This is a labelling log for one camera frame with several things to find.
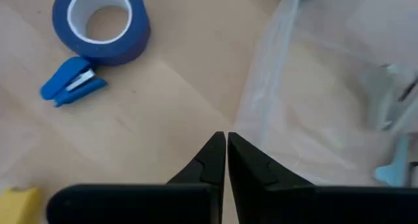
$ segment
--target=yellow object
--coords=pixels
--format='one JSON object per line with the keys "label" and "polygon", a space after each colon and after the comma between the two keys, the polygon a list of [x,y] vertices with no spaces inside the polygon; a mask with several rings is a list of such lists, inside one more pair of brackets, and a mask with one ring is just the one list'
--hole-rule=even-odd
{"label": "yellow object", "polygon": [[0,223],[39,223],[41,196],[39,188],[6,190],[0,197]]}

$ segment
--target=light blue object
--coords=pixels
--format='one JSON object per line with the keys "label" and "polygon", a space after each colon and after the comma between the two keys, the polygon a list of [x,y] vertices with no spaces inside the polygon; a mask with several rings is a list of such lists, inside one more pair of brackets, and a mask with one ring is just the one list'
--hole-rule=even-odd
{"label": "light blue object", "polygon": [[375,178],[393,187],[404,187],[408,172],[408,136],[402,135],[396,145],[393,161],[390,165],[376,169]]}
{"label": "light blue object", "polygon": [[103,88],[107,82],[93,78],[94,66],[82,57],[72,57],[42,86],[40,94],[45,100],[54,100],[56,107],[73,103]]}

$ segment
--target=clear plastic bag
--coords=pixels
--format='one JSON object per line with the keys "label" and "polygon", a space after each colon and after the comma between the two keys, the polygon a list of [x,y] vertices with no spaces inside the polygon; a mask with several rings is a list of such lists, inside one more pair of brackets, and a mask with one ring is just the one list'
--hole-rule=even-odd
{"label": "clear plastic bag", "polygon": [[417,18],[415,0],[281,0],[235,130],[315,184],[378,185],[396,135],[367,128],[359,75],[384,63],[418,68]]}

